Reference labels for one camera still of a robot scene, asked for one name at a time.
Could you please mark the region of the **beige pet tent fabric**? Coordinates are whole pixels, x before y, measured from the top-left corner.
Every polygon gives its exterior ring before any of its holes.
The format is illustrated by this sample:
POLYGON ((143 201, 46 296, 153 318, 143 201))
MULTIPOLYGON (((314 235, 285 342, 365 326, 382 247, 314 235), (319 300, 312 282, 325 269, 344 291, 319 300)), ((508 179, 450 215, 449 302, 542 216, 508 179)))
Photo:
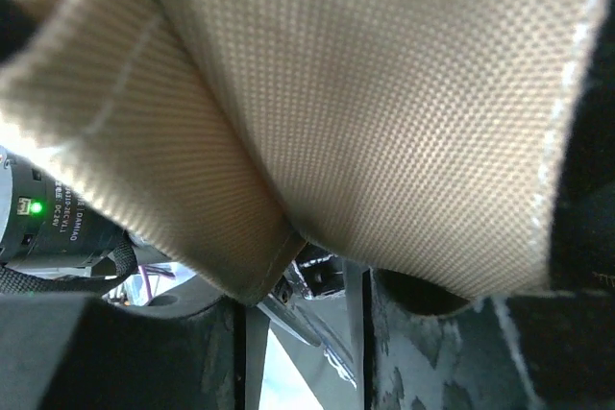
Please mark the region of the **beige pet tent fabric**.
POLYGON ((609 0, 13 0, 1 141, 231 297, 303 246, 543 288, 609 0))

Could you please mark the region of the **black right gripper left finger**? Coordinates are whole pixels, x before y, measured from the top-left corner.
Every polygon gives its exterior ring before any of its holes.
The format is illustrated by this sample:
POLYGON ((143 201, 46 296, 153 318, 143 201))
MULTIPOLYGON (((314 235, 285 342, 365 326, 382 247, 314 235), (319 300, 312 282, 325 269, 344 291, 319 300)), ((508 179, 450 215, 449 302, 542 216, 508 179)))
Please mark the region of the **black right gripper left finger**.
POLYGON ((233 409, 233 308, 190 315, 86 295, 1 299, 4 409, 233 409))

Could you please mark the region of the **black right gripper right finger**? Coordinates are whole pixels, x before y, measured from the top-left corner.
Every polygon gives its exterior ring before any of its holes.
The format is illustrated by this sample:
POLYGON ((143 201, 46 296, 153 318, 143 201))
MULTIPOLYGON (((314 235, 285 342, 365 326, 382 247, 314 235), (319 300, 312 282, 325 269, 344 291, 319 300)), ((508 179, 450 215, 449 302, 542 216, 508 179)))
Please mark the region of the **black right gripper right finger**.
POLYGON ((614 298, 457 298, 413 277, 362 278, 367 409, 610 409, 614 298))

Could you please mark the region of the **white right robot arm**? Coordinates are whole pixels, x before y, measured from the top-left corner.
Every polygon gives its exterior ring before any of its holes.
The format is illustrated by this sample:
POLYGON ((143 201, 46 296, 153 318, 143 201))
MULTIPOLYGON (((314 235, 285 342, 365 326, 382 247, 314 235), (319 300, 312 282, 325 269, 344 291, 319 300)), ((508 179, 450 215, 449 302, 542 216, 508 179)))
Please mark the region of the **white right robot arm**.
POLYGON ((610 409, 614 298, 590 292, 468 305, 354 273, 357 352, 280 283, 256 308, 192 278, 142 307, 106 299, 136 272, 115 224, 28 160, 1 155, 5 409, 255 409, 270 325, 355 384, 338 409, 610 409))

